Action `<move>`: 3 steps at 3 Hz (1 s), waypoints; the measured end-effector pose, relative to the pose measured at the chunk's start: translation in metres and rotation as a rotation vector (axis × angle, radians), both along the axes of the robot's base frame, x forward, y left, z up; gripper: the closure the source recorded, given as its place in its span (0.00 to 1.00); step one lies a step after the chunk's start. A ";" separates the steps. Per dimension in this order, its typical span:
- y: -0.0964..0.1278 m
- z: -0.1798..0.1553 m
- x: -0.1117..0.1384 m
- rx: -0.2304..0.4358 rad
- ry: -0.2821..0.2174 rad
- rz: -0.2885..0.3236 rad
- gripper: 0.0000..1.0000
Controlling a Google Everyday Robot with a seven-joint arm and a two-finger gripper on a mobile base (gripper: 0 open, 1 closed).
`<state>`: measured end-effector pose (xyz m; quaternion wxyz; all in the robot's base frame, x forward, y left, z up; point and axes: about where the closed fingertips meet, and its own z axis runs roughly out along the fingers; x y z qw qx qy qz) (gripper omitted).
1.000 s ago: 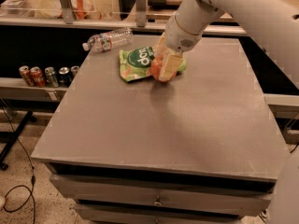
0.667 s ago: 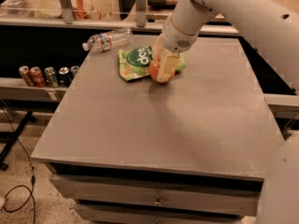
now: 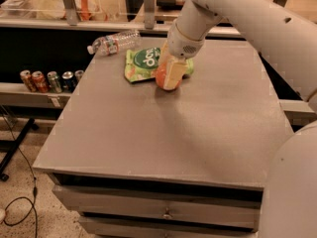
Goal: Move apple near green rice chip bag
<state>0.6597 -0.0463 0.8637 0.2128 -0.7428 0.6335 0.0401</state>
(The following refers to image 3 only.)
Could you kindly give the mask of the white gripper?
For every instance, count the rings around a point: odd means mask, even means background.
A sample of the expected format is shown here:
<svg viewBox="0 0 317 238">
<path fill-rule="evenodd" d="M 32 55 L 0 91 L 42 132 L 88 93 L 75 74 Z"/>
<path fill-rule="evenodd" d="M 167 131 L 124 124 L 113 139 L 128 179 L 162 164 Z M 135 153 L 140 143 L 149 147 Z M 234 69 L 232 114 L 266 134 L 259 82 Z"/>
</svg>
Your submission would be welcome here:
<svg viewBox="0 0 317 238">
<path fill-rule="evenodd" d="M 170 55 L 178 59 L 191 59 L 203 47 L 205 40 L 191 40 L 185 37 L 173 21 L 167 33 L 167 41 L 160 48 L 158 64 L 166 64 L 166 74 L 163 83 L 164 90 L 174 90 L 185 75 L 187 64 L 185 60 L 170 59 Z"/>
</svg>

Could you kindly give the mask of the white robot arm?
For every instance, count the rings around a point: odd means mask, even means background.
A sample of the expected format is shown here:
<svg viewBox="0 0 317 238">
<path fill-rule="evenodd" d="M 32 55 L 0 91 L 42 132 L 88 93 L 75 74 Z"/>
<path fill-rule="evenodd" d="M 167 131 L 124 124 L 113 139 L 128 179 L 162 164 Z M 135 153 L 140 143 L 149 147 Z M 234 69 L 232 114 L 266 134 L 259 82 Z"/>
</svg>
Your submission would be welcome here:
<svg viewBox="0 0 317 238">
<path fill-rule="evenodd" d="M 317 26 L 269 0 L 187 0 L 167 34 L 167 55 L 185 60 L 227 19 L 311 109 L 316 108 Z M 293 134 L 271 161 L 259 238 L 317 238 L 317 122 Z"/>
</svg>

